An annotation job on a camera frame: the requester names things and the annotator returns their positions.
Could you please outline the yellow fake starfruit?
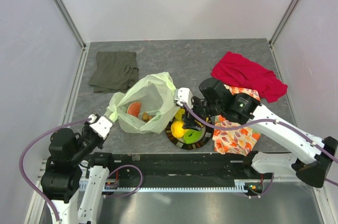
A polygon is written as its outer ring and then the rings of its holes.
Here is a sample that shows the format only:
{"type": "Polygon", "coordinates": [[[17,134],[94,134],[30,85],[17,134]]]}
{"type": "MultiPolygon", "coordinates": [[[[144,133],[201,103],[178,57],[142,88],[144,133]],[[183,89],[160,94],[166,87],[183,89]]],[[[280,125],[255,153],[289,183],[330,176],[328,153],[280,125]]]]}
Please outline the yellow fake starfruit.
{"type": "Polygon", "coordinates": [[[180,108],[177,113],[175,114],[175,119],[178,120],[178,121],[183,121],[183,115],[185,114],[185,109],[183,108],[180,108]]]}

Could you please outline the red cloth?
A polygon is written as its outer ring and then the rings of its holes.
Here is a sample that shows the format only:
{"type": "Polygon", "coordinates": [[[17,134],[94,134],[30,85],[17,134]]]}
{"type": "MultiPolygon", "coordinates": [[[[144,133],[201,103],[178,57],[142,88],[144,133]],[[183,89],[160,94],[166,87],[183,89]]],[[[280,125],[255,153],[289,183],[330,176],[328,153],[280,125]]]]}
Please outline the red cloth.
{"type": "Polygon", "coordinates": [[[256,90],[269,103],[278,101],[288,88],[273,71],[230,51],[213,67],[211,76],[232,87],[256,90]]]}

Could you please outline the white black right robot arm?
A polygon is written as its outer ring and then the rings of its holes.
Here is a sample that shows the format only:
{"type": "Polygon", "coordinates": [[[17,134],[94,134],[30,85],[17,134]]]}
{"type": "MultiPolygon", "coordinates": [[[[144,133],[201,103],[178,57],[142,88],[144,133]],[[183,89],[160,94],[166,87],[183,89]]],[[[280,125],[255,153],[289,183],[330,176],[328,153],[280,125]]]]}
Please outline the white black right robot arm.
{"type": "Polygon", "coordinates": [[[249,94],[233,94],[215,78],[204,80],[199,90],[202,99],[192,95],[188,88],[175,91],[175,104],[185,109],[182,118],[186,128],[200,130],[205,125],[217,129],[207,119],[220,115],[237,123],[237,129],[252,128],[288,150],[286,153],[249,152],[242,164],[245,177],[287,174],[315,188],[321,188],[327,181],[332,163],[337,162],[336,139],[320,138],[297,128],[249,94]]]}

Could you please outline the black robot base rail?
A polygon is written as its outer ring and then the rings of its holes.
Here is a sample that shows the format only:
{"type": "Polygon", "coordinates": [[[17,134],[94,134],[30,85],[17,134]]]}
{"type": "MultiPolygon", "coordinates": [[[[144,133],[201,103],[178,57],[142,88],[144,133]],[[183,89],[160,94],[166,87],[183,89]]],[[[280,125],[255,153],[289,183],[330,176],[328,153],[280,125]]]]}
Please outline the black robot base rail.
{"type": "Polygon", "coordinates": [[[115,154],[109,176],[120,187],[233,186],[235,180],[268,181],[271,173],[259,174],[245,166],[245,157],[218,153],[115,154]]]}

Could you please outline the left aluminium frame post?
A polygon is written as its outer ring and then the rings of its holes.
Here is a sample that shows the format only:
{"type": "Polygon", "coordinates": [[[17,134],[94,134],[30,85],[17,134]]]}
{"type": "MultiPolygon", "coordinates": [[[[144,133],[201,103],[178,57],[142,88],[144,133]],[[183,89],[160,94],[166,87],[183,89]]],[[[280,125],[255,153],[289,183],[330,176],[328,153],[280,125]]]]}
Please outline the left aluminium frame post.
{"type": "Polygon", "coordinates": [[[65,23],[69,27],[70,31],[72,32],[75,40],[80,45],[80,47],[84,50],[86,48],[86,43],[82,38],[78,28],[76,27],[69,11],[67,10],[63,0],[53,0],[56,7],[58,8],[59,12],[61,13],[65,23]]]}

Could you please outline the green fake starfruit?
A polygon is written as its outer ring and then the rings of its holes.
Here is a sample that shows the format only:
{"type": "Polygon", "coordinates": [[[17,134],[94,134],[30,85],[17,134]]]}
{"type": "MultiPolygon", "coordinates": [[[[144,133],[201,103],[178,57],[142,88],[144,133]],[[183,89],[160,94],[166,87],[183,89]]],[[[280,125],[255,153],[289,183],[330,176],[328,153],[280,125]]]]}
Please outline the green fake starfruit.
{"type": "Polygon", "coordinates": [[[183,140],[185,144],[194,144],[198,142],[203,135],[202,131],[188,129],[183,135],[183,140]]]}

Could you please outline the brown fake walnuts cluster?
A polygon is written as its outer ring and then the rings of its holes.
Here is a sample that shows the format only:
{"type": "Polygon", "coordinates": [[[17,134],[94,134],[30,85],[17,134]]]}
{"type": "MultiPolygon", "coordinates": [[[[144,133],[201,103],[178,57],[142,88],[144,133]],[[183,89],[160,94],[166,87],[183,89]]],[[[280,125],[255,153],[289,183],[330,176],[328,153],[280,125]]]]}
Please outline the brown fake walnuts cluster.
{"type": "Polygon", "coordinates": [[[149,115],[148,113],[146,113],[146,112],[144,112],[143,113],[143,115],[142,115],[142,120],[144,121],[144,122],[148,122],[149,120],[151,120],[153,118],[153,116],[152,115],[149,115]]]}

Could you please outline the aluminium frame post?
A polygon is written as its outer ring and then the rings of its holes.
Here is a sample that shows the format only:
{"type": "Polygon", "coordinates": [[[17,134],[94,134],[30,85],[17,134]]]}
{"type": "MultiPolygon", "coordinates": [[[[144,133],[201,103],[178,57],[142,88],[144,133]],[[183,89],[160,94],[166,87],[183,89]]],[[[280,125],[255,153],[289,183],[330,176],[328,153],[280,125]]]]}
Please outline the aluminium frame post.
{"type": "Polygon", "coordinates": [[[80,47],[84,50],[86,48],[86,43],[82,38],[78,28],[76,27],[69,11],[67,10],[63,0],[53,0],[56,7],[58,8],[59,12],[61,13],[65,23],[69,27],[70,31],[72,32],[75,40],[80,45],[80,47]]]}
{"type": "Polygon", "coordinates": [[[290,3],[288,4],[281,20],[279,21],[276,29],[274,30],[271,38],[268,41],[269,46],[271,48],[276,43],[276,41],[279,38],[282,30],[285,28],[286,24],[288,23],[290,17],[292,16],[292,14],[293,14],[294,10],[296,9],[299,2],[300,2],[300,0],[291,0],[290,3]]]}

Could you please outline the pale green plastic bag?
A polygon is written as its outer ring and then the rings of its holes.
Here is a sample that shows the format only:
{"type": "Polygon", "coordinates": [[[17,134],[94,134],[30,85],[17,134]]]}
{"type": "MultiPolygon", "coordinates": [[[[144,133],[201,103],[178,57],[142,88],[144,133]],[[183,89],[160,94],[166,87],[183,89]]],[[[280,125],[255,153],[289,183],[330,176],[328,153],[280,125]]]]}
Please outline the pale green plastic bag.
{"type": "Polygon", "coordinates": [[[179,107],[174,103],[176,87],[168,72],[149,74],[140,79],[126,93],[113,94],[104,116],[112,122],[119,122],[126,133],[161,133],[174,118],[179,107]],[[128,106],[141,102],[138,117],[127,114],[128,106]],[[142,120],[143,113],[152,115],[147,123],[142,120]]]}

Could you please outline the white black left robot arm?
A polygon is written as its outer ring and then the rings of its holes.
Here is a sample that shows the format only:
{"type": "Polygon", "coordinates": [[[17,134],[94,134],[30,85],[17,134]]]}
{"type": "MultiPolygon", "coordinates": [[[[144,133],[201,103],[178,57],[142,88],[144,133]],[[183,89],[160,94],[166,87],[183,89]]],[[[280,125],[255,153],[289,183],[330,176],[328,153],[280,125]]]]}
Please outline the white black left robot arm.
{"type": "Polygon", "coordinates": [[[51,135],[50,157],[41,185],[43,193],[54,204],[53,223],[96,223],[102,190],[107,178],[114,176],[116,166],[111,153],[94,153],[104,139],[89,125],[81,133],[62,128],[51,135]],[[78,203],[82,161],[88,161],[88,183],[78,203]]]}

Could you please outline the cream plate with dark rim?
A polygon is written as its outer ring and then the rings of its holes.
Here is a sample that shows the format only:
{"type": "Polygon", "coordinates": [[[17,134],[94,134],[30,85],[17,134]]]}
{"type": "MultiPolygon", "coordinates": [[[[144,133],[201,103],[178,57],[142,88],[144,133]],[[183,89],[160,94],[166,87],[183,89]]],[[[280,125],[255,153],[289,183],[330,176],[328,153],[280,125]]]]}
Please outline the cream plate with dark rim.
{"type": "Polygon", "coordinates": [[[173,118],[166,126],[169,141],[178,148],[195,150],[206,146],[212,139],[214,129],[203,126],[201,130],[183,129],[183,122],[173,118]]]}

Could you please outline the yellow fake pear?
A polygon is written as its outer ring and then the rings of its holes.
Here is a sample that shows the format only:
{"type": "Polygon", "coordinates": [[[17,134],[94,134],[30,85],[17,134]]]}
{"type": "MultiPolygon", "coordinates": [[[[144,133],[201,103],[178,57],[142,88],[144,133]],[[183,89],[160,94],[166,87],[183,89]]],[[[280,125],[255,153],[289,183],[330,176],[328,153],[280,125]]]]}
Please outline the yellow fake pear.
{"type": "Polygon", "coordinates": [[[183,128],[184,123],[180,120],[175,120],[171,124],[171,133],[175,138],[182,138],[184,137],[185,133],[187,132],[187,129],[183,128]]]}

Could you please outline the fake watermelon slice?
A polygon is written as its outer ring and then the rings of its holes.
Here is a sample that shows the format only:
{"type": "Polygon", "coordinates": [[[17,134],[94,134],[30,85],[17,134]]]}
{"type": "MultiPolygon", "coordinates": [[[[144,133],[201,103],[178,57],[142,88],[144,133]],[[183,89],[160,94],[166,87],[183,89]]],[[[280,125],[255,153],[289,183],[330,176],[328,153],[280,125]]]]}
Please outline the fake watermelon slice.
{"type": "Polygon", "coordinates": [[[141,102],[138,101],[131,103],[127,108],[127,114],[138,117],[141,105],[141,102]]]}

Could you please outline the dark olive cloth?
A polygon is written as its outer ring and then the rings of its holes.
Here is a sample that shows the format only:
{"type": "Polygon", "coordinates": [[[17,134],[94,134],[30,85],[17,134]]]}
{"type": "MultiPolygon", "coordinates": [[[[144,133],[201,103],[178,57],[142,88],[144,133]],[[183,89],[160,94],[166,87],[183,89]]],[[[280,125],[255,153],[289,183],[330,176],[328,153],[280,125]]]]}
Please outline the dark olive cloth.
{"type": "Polygon", "coordinates": [[[139,80],[136,52],[98,52],[97,68],[88,85],[94,93],[126,92],[139,80]]]}

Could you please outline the orange floral cloth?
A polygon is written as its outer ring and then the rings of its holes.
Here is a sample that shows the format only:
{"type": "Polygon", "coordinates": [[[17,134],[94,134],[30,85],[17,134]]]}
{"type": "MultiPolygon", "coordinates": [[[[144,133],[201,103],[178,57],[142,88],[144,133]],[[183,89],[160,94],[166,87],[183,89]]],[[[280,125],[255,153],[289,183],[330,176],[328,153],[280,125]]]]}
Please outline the orange floral cloth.
{"type": "MultiPolygon", "coordinates": [[[[260,101],[258,91],[241,88],[241,87],[232,87],[224,85],[233,95],[246,93],[251,97],[260,101]]],[[[218,115],[215,117],[216,127],[238,127],[240,124],[232,123],[228,121],[225,117],[218,115]]],[[[236,130],[219,130],[215,129],[213,133],[212,140],[214,141],[214,150],[220,154],[239,154],[246,156],[250,151],[253,150],[253,147],[259,141],[261,134],[250,127],[244,127],[236,130]]]]}

